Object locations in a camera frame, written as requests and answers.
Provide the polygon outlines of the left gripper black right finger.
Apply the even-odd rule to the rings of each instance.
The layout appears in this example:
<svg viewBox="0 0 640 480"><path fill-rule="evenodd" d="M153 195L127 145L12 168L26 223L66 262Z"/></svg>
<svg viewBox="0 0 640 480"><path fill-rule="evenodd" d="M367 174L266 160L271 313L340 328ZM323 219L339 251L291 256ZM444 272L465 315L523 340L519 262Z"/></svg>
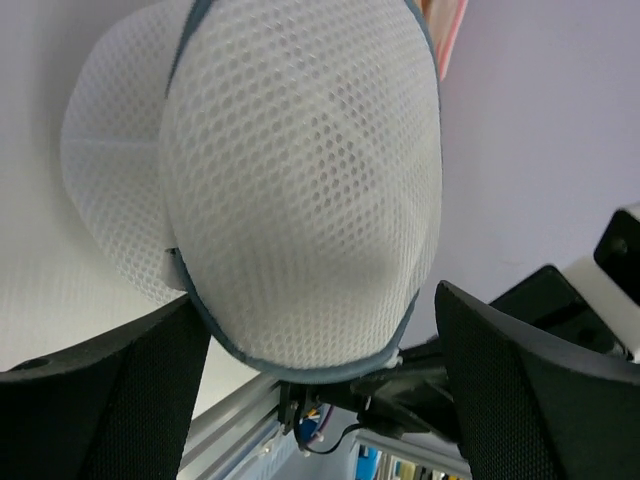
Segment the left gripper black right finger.
<svg viewBox="0 0 640 480"><path fill-rule="evenodd" d="M437 328L475 479L636 479L639 367L441 282Z"/></svg>

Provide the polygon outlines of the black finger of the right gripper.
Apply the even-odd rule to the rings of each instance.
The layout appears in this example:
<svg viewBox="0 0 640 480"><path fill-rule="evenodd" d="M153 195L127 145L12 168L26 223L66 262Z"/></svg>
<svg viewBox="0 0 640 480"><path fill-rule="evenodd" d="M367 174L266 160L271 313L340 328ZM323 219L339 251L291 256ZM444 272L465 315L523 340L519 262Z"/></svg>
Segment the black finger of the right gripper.
<svg viewBox="0 0 640 480"><path fill-rule="evenodd" d="M363 400L358 420L374 433L394 439L431 433L448 443L458 441L458 418L440 351L407 350L401 365L355 380L350 390Z"/></svg>

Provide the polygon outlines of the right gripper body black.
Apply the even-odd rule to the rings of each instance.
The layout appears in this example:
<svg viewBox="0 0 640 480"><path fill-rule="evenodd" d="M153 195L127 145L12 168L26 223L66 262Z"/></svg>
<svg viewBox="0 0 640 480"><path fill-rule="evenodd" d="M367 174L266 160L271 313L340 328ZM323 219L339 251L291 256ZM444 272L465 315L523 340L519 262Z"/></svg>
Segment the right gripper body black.
<svg viewBox="0 0 640 480"><path fill-rule="evenodd" d="M490 306L591 351L625 354L625 346L553 265L544 265Z"/></svg>

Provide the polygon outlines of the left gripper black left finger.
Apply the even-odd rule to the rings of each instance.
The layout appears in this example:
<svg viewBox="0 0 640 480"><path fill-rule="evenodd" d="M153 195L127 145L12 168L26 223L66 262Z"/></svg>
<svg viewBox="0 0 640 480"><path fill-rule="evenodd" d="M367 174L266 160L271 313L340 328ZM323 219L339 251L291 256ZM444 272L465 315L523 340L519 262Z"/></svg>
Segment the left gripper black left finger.
<svg viewBox="0 0 640 480"><path fill-rule="evenodd" d="M2 478L176 478L209 341L181 297L3 372Z"/></svg>

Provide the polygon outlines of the white mesh laundry bag blue trim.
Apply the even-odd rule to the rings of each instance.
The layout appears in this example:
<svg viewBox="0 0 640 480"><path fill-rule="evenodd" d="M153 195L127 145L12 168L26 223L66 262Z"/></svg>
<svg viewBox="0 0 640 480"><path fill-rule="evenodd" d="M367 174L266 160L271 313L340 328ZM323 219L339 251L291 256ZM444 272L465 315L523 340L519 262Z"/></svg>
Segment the white mesh laundry bag blue trim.
<svg viewBox="0 0 640 480"><path fill-rule="evenodd" d="M161 1L68 103L63 181L143 295L185 293L245 365L299 383L400 360L441 220L439 75L410 1Z"/></svg>

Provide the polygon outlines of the right arm base black plate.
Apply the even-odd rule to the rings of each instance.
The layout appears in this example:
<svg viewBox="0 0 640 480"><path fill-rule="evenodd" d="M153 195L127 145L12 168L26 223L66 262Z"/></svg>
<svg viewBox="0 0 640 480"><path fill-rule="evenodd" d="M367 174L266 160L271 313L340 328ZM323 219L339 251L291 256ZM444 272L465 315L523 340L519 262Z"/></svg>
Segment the right arm base black plate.
<svg viewBox="0 0 640 480"><path fill-rule="evenodd" d="M277 420L284 436L294 430L304 414L319 405L319 389L318 385L279 383Z"/></svg>

